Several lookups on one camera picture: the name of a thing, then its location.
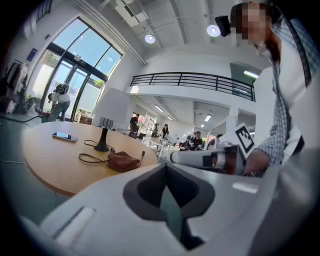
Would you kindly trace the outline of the black balcony railing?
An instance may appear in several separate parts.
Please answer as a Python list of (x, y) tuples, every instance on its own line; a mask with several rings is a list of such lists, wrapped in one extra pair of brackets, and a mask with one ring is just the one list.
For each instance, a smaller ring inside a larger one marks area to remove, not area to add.
[(156, 72), (132, 77), (130, 87), (134, 86), (180, 86), (201, 88), (255, 102), (255, 89), (252, 84), (225, 76), (198, 72)]

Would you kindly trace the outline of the person's right forearm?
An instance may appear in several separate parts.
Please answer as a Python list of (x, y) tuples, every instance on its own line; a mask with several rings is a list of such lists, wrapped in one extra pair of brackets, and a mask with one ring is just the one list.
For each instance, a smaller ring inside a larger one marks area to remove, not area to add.
[(285, 163), (299, 147), (300, 140), (301, 132), (297, 125), (289, 129), (272, 125), (270, 136), (247, 158), (244, 173), (262, 176), (269, 167)]

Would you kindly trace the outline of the large glass entrance window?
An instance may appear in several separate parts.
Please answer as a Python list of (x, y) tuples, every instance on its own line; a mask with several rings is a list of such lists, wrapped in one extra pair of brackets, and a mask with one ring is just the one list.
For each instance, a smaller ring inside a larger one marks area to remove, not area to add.
[(67, 121), (92, 118), (105, 83), (122, 53), (82, 19), (74, 19), (47, 46), (35, 65), (26, 88), (29, 114), (50, 113), (48, 95), (68, 84)]

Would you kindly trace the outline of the person's body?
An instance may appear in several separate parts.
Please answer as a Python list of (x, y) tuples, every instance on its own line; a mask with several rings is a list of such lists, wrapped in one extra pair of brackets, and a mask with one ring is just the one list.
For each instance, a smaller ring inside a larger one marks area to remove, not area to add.
[[(285, 7), (282, 3), (278, 5), (302, 41), (313, 79), (320, 69), (320, 51), (307, 30), (307, 21), (302, 12), (294, 13), (292, 7)], [(263, 3), (243, 2), (232, 7), (230, 26), (270, 61), (272, 90), (275, 93), (272, 125), (279, 125), (283, 130), (288, 130), (296, 125), (290, 115), (290, 109), (305, 94), (307, 87), (300, 55), (285, 20), (274, 6), (273, 0)], [(300, 145), (293, 155), (300, 152), (304, 145), (301, 135)]]

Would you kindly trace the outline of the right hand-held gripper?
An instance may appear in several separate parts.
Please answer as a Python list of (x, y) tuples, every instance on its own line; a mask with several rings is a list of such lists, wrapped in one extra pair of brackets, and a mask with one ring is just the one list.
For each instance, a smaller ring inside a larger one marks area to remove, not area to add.
[(241, 123), (230, 132), (217, 135), (209, 150), (172, 152), (170, 161), (228, 175), (243, 175), (247, 158), (254, 148), (253, 137), (247, 126)]

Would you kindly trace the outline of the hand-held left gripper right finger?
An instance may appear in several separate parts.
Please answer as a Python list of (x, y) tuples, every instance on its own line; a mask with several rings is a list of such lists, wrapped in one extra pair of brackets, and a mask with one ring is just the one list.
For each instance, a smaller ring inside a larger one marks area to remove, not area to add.
[(271, 204), (277, 167), (262, 178), (227, 175), (181, 164), (167, 164), (195, 190), (181, 208), (183, 228), (204, 242), (253, 242)]

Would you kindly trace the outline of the wooden planter box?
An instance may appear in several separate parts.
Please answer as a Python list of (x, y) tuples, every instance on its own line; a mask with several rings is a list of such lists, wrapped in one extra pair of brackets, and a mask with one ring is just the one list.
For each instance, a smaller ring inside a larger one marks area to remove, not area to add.
[(89, 116), (85, 116), (83, 114), (78, 114), (77, 118), (76, 118), (76, 122), (79, 124), (86, 124), (86, 125), (91, 125), (93, 121), (92, 117)]

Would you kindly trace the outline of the brown wiping cloth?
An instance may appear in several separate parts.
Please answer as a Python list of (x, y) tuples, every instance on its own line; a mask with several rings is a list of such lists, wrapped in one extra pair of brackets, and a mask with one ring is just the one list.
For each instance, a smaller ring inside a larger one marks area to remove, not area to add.
[(141, 164), (141, 160), (131, 157), (124, 151), (111, 152), (108, 155), (106, 164), (116, 172), (125, 173), (138, 168)]

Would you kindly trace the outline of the blue wall sign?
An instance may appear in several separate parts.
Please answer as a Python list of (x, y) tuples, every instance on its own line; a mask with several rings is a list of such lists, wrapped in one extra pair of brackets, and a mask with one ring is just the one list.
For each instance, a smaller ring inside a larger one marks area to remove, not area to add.
[(35, 57), (35, 55), (37, 54), (37, 52), (38, 52), (38, 50), (35, 49), (35, 48), (33, 48), (33, 49), (30, 51), (30, 53), (28, 54), (26, 60), (29, 61), (29, 62), (31, 62), (31, 61), (34, 59), (34, 57)]

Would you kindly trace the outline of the dark screen smartphone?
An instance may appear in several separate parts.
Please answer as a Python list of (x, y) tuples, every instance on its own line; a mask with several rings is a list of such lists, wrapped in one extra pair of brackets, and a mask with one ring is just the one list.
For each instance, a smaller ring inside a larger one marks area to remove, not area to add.
[(60, 139), (60, 140), (72, 142), (72, 143), (75, 143), (78, 140), (78, 138), (76, 136), (73, 136), (73, 135), (70, 135), (70, 134), (66, 134), (66, 133), (63, 133), (63, 132), (58, 132), (58, 131), (54, 132), (52, 134), (52, 137)]

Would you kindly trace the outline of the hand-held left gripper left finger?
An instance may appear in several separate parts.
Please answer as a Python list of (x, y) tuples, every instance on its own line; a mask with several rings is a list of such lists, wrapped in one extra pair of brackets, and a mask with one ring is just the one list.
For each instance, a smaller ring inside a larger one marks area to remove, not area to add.
[(51, 212), (40, 228), (81, 256), (178, 256), (186, 252), (163, 221), (144, 220), (126, 204), (125, 185), (155, 165), (100, 179)]

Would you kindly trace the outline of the white ceiling air conditioner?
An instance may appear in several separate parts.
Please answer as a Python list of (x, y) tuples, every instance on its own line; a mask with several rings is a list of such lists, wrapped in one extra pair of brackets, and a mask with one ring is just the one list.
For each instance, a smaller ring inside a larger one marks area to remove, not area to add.
[(137, 26), (149, 18), (135, 0), (116, 0), (114, 9), (130, 27)]

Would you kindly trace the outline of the white table with wooden top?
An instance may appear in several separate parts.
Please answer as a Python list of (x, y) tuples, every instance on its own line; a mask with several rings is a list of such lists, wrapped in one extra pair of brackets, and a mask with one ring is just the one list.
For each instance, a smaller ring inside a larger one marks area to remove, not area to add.
[(149, 148), (158, 147), (158, 149), (155, 148), (155, 152), (159, 158), (164, 158), (166, 160), (169, 158), (171, 144), (168, 141), (145, 136), (142, 139), (142, 143), (146, 144)]

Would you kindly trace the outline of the black green backpack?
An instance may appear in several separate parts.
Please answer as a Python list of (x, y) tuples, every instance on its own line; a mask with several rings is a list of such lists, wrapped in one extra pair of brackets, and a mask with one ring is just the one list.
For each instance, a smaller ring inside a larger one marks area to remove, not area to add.
[(63, 94), (66, 94), (66, 93), (69, 92), (69, 88), (70, 88), (69, 84), (67, 84), (67, 83), (60, 83), (60, 84), (58, 84), (58, 85), (56, 86), (54, 92), (57, 92), (57, 93), (63, 95)]

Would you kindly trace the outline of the clothes rack with garments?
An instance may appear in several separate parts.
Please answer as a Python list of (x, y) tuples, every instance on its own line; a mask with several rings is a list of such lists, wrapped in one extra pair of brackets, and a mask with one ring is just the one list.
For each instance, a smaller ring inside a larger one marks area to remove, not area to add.
[(0, 113), (12, 114), (21, 107), (26, 92), (29, 65), (15, 60), (0, 79)]

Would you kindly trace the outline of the white table lamp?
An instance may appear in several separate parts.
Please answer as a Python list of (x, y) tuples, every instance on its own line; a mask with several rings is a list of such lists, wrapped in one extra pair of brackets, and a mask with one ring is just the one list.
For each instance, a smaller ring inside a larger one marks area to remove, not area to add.
[(100, 97), (99, 101), (95, 105), (92, 113), (95, 116), (106, 119), (105, 124), (102, 125), (102, 132), (100, 139), (94, 149), (99, 152), (108, 152), (109, 148), (107, 146), (107, 133), (112, 127), (113, 122), (118, 122), (121, 124), (126, 123), (127, 119), (127, 109), (129, 104), (129, 96), (124, 92), (109, 88)]

